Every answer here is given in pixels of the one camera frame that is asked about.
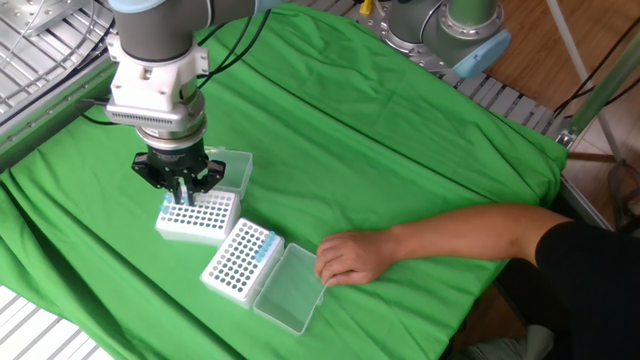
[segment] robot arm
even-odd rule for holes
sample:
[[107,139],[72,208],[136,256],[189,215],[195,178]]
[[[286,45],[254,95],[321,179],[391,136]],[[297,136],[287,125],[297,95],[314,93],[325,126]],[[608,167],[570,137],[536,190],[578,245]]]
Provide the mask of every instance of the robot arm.
[[[119,63],[106,113],[132,125],[147,145],[132,168],[148,183],[193,203],[224,177],[208,159],[205,101],[196,77],[209,74],[209,54],[193,32],[271,9],[280,0],[110,0],[119,35],[107,40]],[[506,49],[497,0],[393,0],[383,40],[409,52],[424,44],[462,77],[475,76]]]
[[132,125],[147,145],[132,168],[149,184],[193,203],[224,177],[225,164],[205,154],[204,97],[196,76],[209,73],[209,54],[193,32],[251,16],[279,0],[110,0],[118,36],[107,39],[118,62],[106,113]]

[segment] plastic container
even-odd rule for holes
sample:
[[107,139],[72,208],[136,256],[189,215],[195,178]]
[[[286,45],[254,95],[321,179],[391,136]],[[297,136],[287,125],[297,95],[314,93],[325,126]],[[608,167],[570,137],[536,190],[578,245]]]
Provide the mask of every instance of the plastic container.
[[200,275],[208,288],[301,335],[322,302],[316,256],[244,219]]
[[240,216],[240,199],[232,192],[195,194],[193,206],[167,198],[156,220],[156,230],[165,240],[220,246]]
[[288,245],[258,295],[254,311],[301,335],[326,288],[313,271],[315,261],[314,254],[296,244]]
[[224,178],[213,189],[229,191],[244,198],[253,171],[253,154],[224,148],[206,148],[210,160],[223,161],[226,164]]
[[284,239],[240,219],[200,275],[200,281],[249,309],[283,252]]

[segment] white tip rack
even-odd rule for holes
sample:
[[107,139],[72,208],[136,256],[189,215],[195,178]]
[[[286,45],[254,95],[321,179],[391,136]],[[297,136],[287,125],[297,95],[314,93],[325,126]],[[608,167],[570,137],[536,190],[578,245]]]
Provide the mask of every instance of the white tip rack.
[[193,206],[164,202],[156,230],[165,240],[220,246],[240,216],[240,199],[231,192],[196,194]]
[[249,309],[283,253],[284,239],[242,218],[200,280]]

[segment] human hand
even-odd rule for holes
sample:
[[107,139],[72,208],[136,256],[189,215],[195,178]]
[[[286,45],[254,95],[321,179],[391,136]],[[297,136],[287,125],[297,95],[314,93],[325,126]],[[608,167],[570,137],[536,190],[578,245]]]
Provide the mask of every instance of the human hand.
[[347,231],[322,240],[315,272],[323,284],[367,284],[395,260],[390,231]]

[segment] person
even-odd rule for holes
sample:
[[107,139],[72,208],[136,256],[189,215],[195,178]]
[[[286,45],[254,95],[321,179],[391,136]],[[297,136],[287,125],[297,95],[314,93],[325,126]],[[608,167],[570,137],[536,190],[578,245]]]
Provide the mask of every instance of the person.
[[[543,208],[479,205],[387,230],[334,234],[318,247],[315,272],[328,286],[367,284],[395,262],[433,256],[526,259],[569,308],[570,337],[537,357],[493,358],[640,358],[640,240]],[[481,350],[469,358],[492,359]]]

